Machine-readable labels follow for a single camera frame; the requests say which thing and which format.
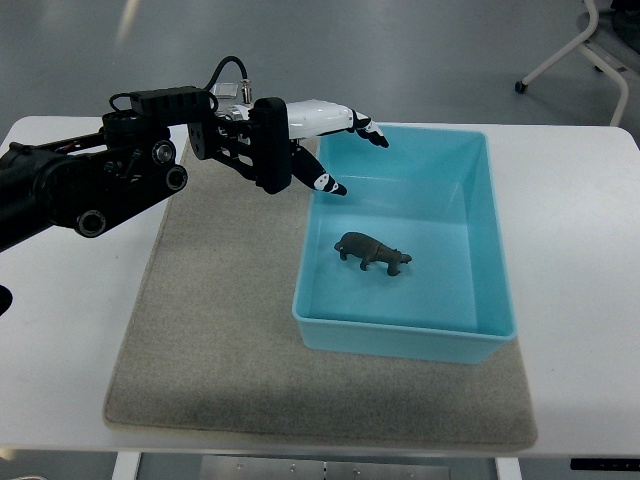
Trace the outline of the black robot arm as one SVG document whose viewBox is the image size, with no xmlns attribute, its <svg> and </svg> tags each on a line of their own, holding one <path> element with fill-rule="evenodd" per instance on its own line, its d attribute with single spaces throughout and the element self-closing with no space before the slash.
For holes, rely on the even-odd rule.
<svg viewBox="0 0 640 480">
<path fill-rule="evenodd" d="M 244 63 L 224 57 L 208 83 L 113 95 L 101 128 L 41 145 L 10 143 L 1 157 L 1 248 L 57 226 L 95 238 L 182 190 L 170 127 L 210 120 L 218 107 L 214 85 L 238 66 L 243 96 L 251 97 Z M 116 105 L 122 97 L 129 108 Z"/>
</svg>

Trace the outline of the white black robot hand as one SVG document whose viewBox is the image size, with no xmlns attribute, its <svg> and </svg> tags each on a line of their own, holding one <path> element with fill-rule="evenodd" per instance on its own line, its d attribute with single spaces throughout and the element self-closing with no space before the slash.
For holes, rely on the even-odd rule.
<svg viewBox="0 0 640 480">
<path fill-rule="evenodd" d="M 276 97 L 262 98 L 252 107 L 244 107 L 242 118 L 256 124 L 257 131 L 249 139 L 252 175 L 256 185 L 269 194 L 286 189 L 292 178 L 312 190 L 347 194 L 346 187 L 299 144 L 301 139 L 347 131 L 376 146 L 389 146 L 382 130 L 370 117 L 328 101 L 286 103 Z"/>
</svg>

